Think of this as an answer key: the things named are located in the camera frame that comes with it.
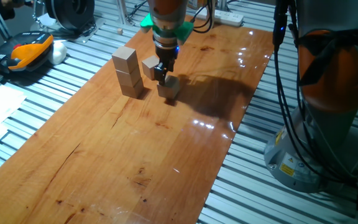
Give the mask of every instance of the metal slotted surface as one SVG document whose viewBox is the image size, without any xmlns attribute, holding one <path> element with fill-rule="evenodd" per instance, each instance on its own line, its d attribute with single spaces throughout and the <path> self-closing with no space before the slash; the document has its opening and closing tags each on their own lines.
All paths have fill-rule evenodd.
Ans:
<svg viewBox="0 0 358 224">
<path fill-rule="evenodd" d="M 128 0 L 127 10 L 131 12 L 140 2 Z M 243 26 L 272 31 L 273 6 L 242 1 L 229 4 L 229 8 L 244 15 Z M 34 75 L 19 75 L 19 82 L 6 84 L 23 91 L 27 99 L 4 122 L 9 133 L 0 140 L 0 166 L 111 58 L 118 47 L 135 35 L 148 11 L 145 4 L 133 16 L 136 26 L 123 26 L 116 23 L 115 1 L 97 0 L 95 16 L 106 19 L 106 23 L 86 44 L 65 42 L 68 58 L 62 64 L 46 64 Z M 123 35 L 117 34 L 119 27 L 124 28 Z M 297 54 L 289 32 L 278 55 L 287 101 L 293 109 L 296 106 Z M 276 92 L 272 57 L 206 198 L 198 223 L 356 223 L 357 190 L 345 188 L 338 195 L 295 192 L 281 185 L 266 169 L 265 144 L 283 126 Z M 354 126 L 358 127 L 358 115 Z"/>
</svg>

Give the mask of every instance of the wooden board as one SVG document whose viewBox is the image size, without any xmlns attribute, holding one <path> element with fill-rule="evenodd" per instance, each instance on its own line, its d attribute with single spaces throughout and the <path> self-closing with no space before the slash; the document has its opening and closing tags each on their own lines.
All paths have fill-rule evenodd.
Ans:
<svg viewBox="0 0 358 224">
<path fill-rule="evenodd" d="M 155 54 L 151 32 L 126 46 Z M 170 102 L 144 75 L 122 96 L 110 60 L 0 168 L 0 223 L 194 223 L 272 50 L 261 30 L 191 34 Z"/>
</svg>

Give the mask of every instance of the stacked wooden blocks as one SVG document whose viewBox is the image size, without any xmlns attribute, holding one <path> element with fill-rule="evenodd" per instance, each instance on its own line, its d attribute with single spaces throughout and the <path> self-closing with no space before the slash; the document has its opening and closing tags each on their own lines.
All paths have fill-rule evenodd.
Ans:
<svg viewBox="0 0 358 224">
<path fill-rule="evenodd" d="M 138 98 L 144 89 L 135 49 L 118 48 L 112 55 L 122 94 Z"/>
</svg>

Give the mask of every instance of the wood grain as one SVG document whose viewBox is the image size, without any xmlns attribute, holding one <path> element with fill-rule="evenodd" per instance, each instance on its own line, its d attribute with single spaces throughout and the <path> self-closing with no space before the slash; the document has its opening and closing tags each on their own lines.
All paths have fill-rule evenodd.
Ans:
<svg viewBox="0 0 358 224">
<path fill-rule="evenodd" d="M 191 34 L 176 101 L 142 76 L 121 95 L 109 61 L 0 168 L 0 223 L 194 223 L 272 53 L 269 32 Z M 139 64 L 152 34 L 126 46 Z"/>
</svg>

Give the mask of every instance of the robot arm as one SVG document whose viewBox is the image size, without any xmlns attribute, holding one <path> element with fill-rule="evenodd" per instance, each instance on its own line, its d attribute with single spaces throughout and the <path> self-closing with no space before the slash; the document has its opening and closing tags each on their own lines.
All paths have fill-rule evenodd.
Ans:
<svg viewBox="0 0 358 224">
<path fill-rule="evenodd" d="M 149 0 L 151 19 L 156 27 L 153 30 L 155 52 L 160 63 L 154 68 L 155 79 L 165 84 L 167 72 L 173 72 L 178 57 L 178 39 L 174 30 L 185 21 L 188 0 Z"/>
</svg>

